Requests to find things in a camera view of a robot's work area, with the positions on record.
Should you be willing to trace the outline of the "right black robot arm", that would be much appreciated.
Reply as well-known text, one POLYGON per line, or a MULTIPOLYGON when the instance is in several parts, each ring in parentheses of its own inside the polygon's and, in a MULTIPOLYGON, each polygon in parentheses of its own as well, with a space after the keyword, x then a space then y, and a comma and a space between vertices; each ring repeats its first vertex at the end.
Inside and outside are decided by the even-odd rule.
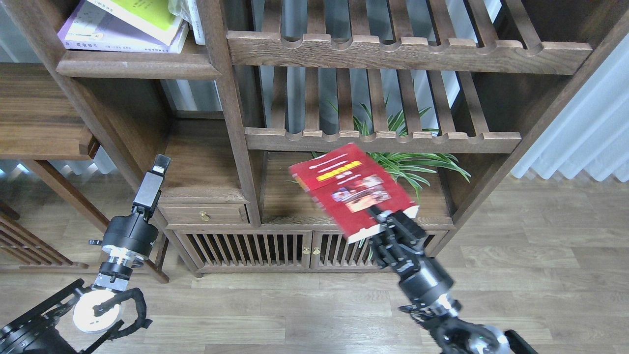
POLYGON ((402 211, 368 209, 379 222, 371 237, 377 264, 399 275, 399 287, 410 305, 400 307, 429 332, 443 354, 533 354, 535 350, 516 331, 473 324, 459 318, 461 304, 450 296, 453 279, 438 260, 426 255, 427 232, 402 211))

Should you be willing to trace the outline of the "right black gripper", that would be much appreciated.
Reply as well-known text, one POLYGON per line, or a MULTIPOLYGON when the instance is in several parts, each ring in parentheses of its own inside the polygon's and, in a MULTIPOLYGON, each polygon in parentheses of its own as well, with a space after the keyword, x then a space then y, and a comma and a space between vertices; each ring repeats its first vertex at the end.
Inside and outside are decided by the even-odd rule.
POLYGON ((450 296, 454 280, 439 264, 427 256, 424 242, 427 231, 403 211, 380 210, 373 205, 369 215, 379 224, 380 233, 369 240, 379 267, 391 267, 399 275, 399 287, 411 301, 399 307, 411 315, 458 315, 462 308, 450 296))

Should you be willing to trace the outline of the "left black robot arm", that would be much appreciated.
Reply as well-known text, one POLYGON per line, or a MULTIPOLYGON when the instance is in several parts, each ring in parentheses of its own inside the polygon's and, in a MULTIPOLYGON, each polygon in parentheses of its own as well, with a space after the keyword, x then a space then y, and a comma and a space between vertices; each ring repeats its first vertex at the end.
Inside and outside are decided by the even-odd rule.
POLYGON ((157 155, 144 175, 130 215, 113 217, 103 239, 91 241, 108 254, 94 284, 85 287, 78 279, 5 325, 1 329, 3 354, 74 354, 76 350, 56 328, 69 311, 77 329, 99 334, 84 354, 91 354, 107 340, 126 337, 151 325, 143 292, 129 289, 128 282, 133 269, 148 261, 159 235, 150 219, 170 162, 170 157, 157 155))

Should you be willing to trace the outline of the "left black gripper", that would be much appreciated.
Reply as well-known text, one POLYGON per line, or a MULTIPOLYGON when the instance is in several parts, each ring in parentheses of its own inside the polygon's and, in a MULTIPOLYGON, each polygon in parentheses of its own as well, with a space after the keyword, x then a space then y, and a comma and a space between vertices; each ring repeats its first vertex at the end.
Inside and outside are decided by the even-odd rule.
POLYGON ((108 254, 107 262, 126 267, 142 267, 148 260, 158 229, 149 224, 160 198, 160 188, 171 163, 170 157, 158 154, 153 166, 144 175, 128 216, 113 217, 103 239, 88 243, 102 247, 108 254))

